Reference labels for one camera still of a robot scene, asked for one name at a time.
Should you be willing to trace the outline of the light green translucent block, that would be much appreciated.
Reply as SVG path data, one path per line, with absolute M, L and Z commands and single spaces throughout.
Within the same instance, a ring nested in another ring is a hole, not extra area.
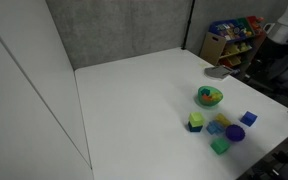
M 189 115 L 189 122 L 192 127 L 202 126 L 204 124 L 204 117 L 200 112 L 192 112 Z

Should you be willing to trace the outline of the dark teal blue block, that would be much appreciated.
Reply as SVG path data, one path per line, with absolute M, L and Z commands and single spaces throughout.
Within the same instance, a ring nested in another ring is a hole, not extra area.
M 193 126 L 191 122 L 188 122 L 188 128 L 190 132 L 201 132 L 203 124 Z

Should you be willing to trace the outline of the green cube block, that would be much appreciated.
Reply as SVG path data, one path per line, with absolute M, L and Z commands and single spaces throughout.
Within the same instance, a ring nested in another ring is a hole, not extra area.
M 215 138 L 210 146 L 217 155 L 221 155 L 230 148 L 230 143 L 224 138 Z

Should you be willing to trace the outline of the royal blue square block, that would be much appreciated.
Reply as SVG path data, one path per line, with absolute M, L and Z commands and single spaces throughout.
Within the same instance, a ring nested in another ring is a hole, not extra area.
M 253 123 L 256 121 L 257 119 L 257 115 L 247 111 L 242 118 L 240 119 L 240 121 L 247 125 L 248 127 L 251 127 L 253 125 Z

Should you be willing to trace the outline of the green bowl with toys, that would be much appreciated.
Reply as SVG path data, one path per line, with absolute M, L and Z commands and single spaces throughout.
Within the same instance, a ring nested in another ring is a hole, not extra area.
M 220 90 L 212 86 L 201 86 L 198 89 L 198 101 L 204 106 L 215 106 L 222 99 L 224 95 Z

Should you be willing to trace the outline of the grey folded cloth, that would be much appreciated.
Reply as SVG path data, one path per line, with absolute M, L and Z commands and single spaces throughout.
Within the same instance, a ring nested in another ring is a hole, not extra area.
M 223 80 L 230 75 L 233 70 L 225 65 L 208 67 L 204 69 L 204 75 L 211 79 Z

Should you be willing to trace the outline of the light blue toy piece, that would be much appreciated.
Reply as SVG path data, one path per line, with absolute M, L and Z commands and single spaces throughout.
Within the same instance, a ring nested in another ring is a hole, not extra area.
M 211 134 L 221 134 L 225 131 L 225 128 L 218 123 L 217 121 L 211 121 L 207 127 L 206 130 Z

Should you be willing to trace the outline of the yellow toy piece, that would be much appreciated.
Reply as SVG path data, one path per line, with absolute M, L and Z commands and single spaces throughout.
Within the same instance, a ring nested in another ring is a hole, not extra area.
M 231 121 L 228 120 L 223 114 L 219 113 L 216 115 L 215 120 L 220 123 L 222 126 L 227 127 L 231 125 Z

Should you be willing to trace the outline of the black vertical pole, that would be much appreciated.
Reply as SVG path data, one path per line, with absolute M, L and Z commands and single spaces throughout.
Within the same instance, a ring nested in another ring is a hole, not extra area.
M 191 25 L 191 20 L 192 20 L 194 8 L 195 8 L 195 2 L 196 2 L 196 0 L 192 0 L 192 1 L 191 1 L 191 7 L 190 7 L 189 16 L 188 16 L 188 19 L 187 19 L 187 24 L 186 24 L 185 34 L 184 34 L 184 38 L 183 38 L 183 43 L 182 43 L 182 45 L 181 45 L 181 49 L 182 49 L 182 50 L 185 50 L 185 49 L 186 49 L 187 38 L 188 38 L 188 34 L 189 34 L 189 30 L 190 30 L 190 25 Z

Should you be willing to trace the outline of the wooden toy storage shelf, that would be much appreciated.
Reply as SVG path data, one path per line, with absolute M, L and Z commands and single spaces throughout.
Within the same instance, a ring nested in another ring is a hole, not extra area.
M 266 38 L 263 17 L 214 21 L 205 34 L 199 56 L 208 63 L 244 71 Z

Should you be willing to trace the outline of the purple ridged ball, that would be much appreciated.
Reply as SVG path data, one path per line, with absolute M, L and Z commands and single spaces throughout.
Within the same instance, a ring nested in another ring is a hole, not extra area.
M 226 128 L 225 135 L 229 140 L 239 142 L 245 138 L 245 131 L 242 127 L 232 124 Z

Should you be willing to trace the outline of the black office chair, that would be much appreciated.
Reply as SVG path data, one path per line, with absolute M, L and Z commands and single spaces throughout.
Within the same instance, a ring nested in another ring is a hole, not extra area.
M 266 38 L 252 63 L 249 83 L 278 94 L 288 94 L 288 44 Z

